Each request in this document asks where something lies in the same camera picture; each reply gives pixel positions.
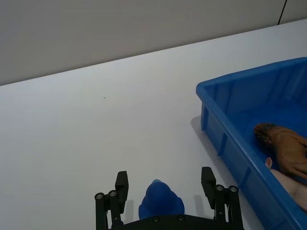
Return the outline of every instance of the brown object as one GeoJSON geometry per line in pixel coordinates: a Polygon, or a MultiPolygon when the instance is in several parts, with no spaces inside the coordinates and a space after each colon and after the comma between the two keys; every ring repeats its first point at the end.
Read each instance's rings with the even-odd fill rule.
{"type": "Polygon", "coordinates": [[[306,138],[272,123],[256,125],[254,134],[264,148],[276,153],[282,172],[307,180],[306,138]]]}

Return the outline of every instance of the white tabletop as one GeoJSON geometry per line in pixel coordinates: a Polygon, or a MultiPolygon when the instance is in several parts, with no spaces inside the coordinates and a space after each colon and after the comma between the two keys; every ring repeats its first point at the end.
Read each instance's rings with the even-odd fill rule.
{"type": "MultiPolygon", "coordinates": [[[[138,220],[156,178],[186,214],[212,217],[201,167],[219,184],[236,183],[200,132],[196,85],[303,56],[307,20],[1,86],[0,228],[94,230],[94,195],[112,190],[123,170],[125,223],[138,220]]],[[[245,229],[262,229],[240,202],[245,229]]]]}

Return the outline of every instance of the blue object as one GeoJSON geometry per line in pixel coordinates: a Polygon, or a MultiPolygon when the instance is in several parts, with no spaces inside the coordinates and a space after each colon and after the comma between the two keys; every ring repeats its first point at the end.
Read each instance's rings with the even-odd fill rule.
{"type": "Polygon", "coordinates": [[[139,218],[171,214],[184,214],[183,202],[167,184],[154,180],[139,206],[139,218]]]}
{"type": "Polygon", "coordinates": [[[264,228],[306,230],[307,215],[265,167],[268,155],[257,145],[253,127],[270,122],[307,137],[307,58],[208,80],[196,93],[202,100],[201,129],[264,228]]]}

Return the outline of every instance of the blue plastic toy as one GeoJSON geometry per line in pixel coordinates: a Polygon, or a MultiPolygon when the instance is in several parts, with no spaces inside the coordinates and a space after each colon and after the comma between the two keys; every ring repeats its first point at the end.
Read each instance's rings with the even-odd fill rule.
{"type": "Polygon", "coordinates": [[[167,184],[154,180],[139,206],[139,218],[171,214],[184,214],[183,202],[167,184]]]}

